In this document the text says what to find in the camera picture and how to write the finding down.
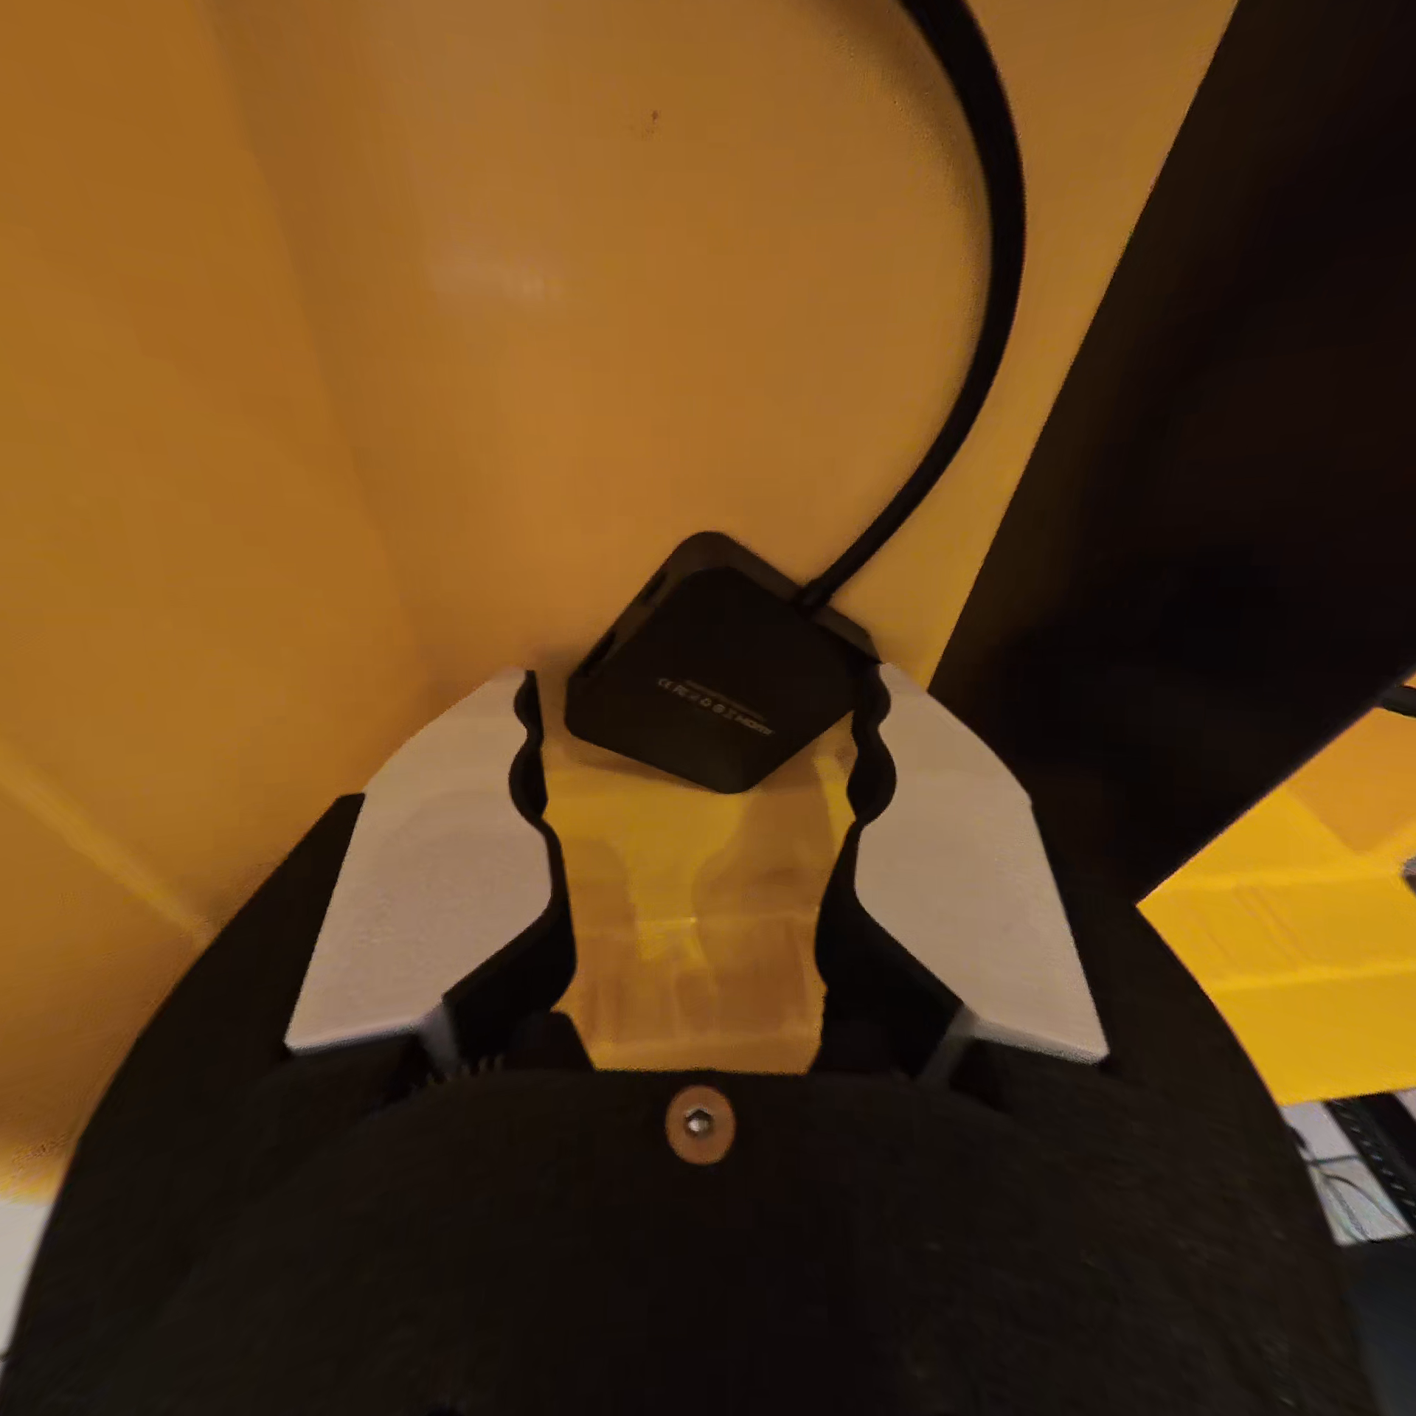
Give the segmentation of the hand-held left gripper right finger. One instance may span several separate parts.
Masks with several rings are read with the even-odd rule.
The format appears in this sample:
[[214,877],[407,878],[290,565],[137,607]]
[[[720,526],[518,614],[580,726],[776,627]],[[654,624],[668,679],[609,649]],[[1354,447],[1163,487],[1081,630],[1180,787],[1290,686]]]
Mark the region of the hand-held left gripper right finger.
[[1029,792],[897,666],[852,718],[853,821],[820,907],[820,1072],[938,1082],[976,1043],[1109,1042]]

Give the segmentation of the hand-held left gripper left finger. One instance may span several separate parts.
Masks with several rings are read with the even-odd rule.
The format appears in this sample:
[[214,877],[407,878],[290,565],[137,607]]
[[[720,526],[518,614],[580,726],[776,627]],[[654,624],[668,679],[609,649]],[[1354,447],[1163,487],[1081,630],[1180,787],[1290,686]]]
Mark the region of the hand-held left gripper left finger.
[[445,1074],[506,1059],[577,971],[546,804],[531,669],[503,671],[410,737],[363,791],[287,1048],[415,1038]]

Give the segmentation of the yellow plastic bin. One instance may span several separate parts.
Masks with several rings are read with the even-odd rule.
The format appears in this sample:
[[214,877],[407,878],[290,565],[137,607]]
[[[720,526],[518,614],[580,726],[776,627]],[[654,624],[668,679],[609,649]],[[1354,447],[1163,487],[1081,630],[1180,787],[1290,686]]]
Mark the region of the yellow plastic bin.
[[[926,683],[1239,3],[978,3],[1030,251],[840,597]],[[4,1202],[327,802],[675,543],[799,580],[963,379],[986,221],[894,3],[4,3]],[[1413,723],[1143,895],[1270,1091],[1413,1082]]]

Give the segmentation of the black bin divider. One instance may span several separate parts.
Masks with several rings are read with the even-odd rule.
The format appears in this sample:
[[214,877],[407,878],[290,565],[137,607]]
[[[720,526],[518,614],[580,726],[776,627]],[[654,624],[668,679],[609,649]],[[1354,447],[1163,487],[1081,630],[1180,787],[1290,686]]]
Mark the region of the black bin divider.
[[932,691],[1138,902],[1413,671],[1415,3],[1239,3]]

